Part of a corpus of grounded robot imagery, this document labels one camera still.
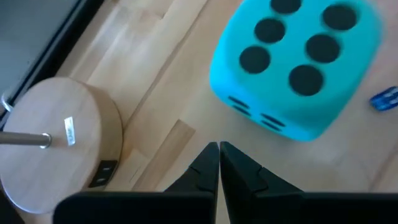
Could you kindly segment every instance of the white label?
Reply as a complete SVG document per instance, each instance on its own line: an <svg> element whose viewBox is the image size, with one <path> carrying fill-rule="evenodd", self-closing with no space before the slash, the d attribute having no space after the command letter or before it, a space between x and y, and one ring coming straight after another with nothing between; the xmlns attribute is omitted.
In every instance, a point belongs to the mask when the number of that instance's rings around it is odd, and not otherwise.
<svg viewBox="0 0 398 224"><path fill-rule="evenodd" d="M73 127L72 117L65 119L65 130L67 131L68 146L74 145L76 143L76 139L75 139L75 128Z"/></svg>

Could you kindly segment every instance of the metal pole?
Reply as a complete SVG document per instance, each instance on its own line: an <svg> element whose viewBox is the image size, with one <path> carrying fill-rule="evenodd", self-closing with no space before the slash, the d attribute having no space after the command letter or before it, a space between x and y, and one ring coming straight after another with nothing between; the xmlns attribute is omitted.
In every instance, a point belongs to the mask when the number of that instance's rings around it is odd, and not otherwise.
<svg viewBox="0 0 398 224"><path fill-rule="evenodd" d="M49 134L26 134L0 132L0 144L40 146L45 149L51 145L51 136Z"/></svg>

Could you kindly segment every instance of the wooden floor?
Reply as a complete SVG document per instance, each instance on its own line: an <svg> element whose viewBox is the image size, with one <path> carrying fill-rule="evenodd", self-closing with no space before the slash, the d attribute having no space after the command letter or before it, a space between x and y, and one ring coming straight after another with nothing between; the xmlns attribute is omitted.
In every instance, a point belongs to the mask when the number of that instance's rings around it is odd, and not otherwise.
<svg viewBox="0 0 398 224"><path fill-rule="evenodd" d="M120 110L123 154L107 190L161 191L209 141L226 140L303 190L397 192L398 110L377 113L368 99L398 85L398 1L372 2L385 24L377 60L336 122L304 143L260 128L210 91L212 54L241 0L105 0L58 76L106 90ZM218 195L217 223L228 223Z"/></svg>

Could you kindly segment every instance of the die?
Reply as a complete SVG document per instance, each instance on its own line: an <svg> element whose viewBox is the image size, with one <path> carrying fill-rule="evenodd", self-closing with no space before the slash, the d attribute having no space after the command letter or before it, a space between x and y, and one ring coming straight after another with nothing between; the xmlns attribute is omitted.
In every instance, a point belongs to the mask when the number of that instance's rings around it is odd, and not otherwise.
<svg viewBox="0 0 398 224"><path fill-rule="evenodd" d="M310 141L352 97L380 42L366 1L245 0L220 37L210 86L257 124Z"/></svg>
<svg viewBox="0 0 398 224"><path fill-rule="evenodd" d="M398 86L392 86L372 97L370 103L378 111L395 108L398 106Z"/></svg>

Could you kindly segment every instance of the round wooden base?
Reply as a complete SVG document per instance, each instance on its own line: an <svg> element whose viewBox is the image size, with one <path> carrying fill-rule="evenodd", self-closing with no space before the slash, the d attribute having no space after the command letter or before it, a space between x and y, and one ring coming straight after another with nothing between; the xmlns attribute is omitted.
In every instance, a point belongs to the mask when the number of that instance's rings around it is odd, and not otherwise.
<svg viewBox="0 0 398 224"><path fill-rule="evenodd" d="M19 208L31 213L51 212L81 190L103 189L116 169L123 143L121 119L111 98L69 78L51 78L31 88L15 106L4 131L52 137L46 149L0 146L4 190Z"/></svg>

